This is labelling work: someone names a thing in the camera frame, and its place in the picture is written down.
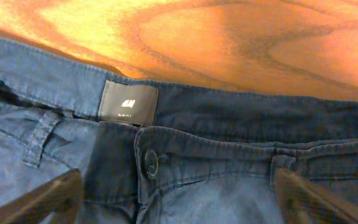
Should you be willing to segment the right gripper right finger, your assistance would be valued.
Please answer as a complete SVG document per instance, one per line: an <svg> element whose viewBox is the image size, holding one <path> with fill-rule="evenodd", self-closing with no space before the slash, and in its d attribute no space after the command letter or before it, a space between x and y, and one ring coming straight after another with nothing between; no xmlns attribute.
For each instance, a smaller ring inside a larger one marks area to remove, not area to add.
<svg viewBox="0 0 358 224"><path fill-rule="evenodd" d="M358 206L288 169L275 171L273 186L287 223L358 224Z"/></svg>

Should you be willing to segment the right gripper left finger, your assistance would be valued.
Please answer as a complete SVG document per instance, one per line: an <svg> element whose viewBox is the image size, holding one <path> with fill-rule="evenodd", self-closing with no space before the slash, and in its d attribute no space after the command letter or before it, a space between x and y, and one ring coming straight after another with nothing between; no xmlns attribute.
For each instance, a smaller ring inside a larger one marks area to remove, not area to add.
<svg viewBox="0 0 358 224"><path fill-rule="evenodd" d="M78 169L71 169L0 207L0 224L74 223L83 200Z"/></svg>

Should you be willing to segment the navy blue shorts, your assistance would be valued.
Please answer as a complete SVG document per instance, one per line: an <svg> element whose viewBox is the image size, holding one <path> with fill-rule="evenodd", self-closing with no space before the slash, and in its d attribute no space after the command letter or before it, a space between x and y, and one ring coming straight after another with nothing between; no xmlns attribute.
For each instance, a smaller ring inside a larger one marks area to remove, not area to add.
<svg viewBox="0 0 358 224"><path fill-rule="evenodd" d="M283 223L280 168L358 205L358 102L134 80L0 38L0 207L77 169L77 223Z"/></svg>

